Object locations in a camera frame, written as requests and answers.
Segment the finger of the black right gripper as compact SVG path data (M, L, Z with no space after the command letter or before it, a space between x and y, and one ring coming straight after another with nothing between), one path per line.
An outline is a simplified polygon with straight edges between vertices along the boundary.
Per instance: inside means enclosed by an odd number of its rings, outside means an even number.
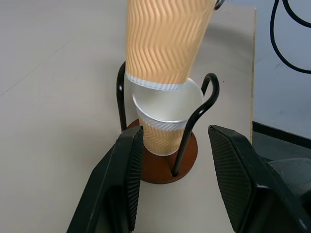
M311 161L267 161L242 134L208 129L218 186L236 233L308 233Z

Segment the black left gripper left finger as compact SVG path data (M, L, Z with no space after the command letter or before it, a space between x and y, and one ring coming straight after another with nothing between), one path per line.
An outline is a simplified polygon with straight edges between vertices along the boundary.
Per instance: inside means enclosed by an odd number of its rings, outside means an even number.
M67 231L131 233L138 210L143 127L122 132L93 169Z

